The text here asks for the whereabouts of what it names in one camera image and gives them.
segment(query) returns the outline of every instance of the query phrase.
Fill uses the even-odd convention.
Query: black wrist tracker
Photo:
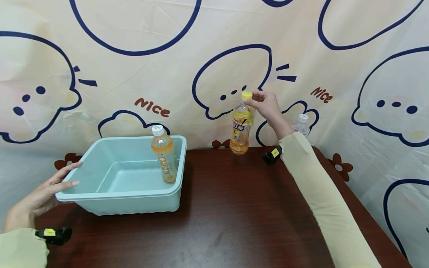
[[[281,146],[277,146],[274,150],[272,150],[271,152],[267,152],[262,156],[262,159],[265,161],[265,163],[267,165],[272,165],[274,164],[277,159],[280,158],[281,154],[283,153],[283,150],[281,148]]]
[[[72,229],[70,227],[45,228],[36,230],[35,235],[43,238],[47,244],[62,246],[72,237]]]

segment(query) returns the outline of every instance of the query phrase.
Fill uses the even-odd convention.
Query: bottle cap
[[[162,136],[164,134],[164,127],[162,125],[155,125],[152,127],[152,134],[154,136]]]
[[[298,116],[298,122],[305,124],[305,123],[307,123],[307,121],[308,121],[308,115],[300,114]]]
[[[251,99],[253,94],[249,91],[243,91],[242,92],[242,99]]]

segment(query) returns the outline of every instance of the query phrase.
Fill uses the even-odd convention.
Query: arm sleeve
[[[337,187],[299,132],[281,139],[281,156],[320,227],[335,267],[381,267]]]
[[[0,267],[44,268],[49,250],[35,229],[22,228],[0,235]]]

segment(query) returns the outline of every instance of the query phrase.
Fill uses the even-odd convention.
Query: tabletop
[[[72,227],[49,246],[48,268],[333,267],[310,208],[270,148],[188,151],[176,212],[96,216],[76,204],[42,215],[38,228]],[[314,151],[383,267],[410,267],[322,153]]]

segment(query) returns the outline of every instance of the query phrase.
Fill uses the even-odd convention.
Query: person's left hand
[[[62,181],[72,169],[81,165],[82,162],[78,162],[63,167],[13,206],[6,216],[3,232],[10,232],[19,228],[34,228],[34,219],[37,216],[60,204],[54,196],[56,193],[79,184],[78,181]]]

